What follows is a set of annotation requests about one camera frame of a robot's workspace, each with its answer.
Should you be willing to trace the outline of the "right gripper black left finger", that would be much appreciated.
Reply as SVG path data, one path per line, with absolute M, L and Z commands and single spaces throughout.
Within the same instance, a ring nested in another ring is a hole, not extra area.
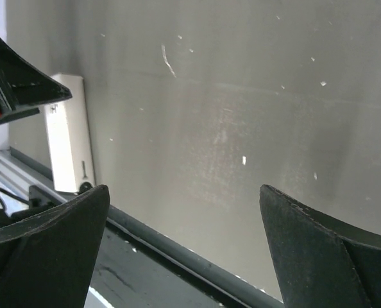
M 20 220 L 0 209 L 0 307 L 83 307 L 109 207 L 99 185 Z

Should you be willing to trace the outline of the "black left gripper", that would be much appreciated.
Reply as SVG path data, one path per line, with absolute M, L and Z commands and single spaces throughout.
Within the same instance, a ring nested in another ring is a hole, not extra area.
M 0 125 L 39 114 L 37 106 L 72 98 L 71 91 L 19 56 L 0 37 Z

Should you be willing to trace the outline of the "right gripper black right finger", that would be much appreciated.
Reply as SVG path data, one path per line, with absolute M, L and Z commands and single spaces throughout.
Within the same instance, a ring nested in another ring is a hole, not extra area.
M 285 307 L 381 307 L 381 235 L 270 185 L 260 211 Z

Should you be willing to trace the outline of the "slim white H' box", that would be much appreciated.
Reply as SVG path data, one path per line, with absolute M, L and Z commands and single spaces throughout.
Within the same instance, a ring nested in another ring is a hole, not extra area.
M 82 193 L 95 186 L 83 78 L 57 73 L 72 98 L 44 107 L 53 185 L 61 193 Z

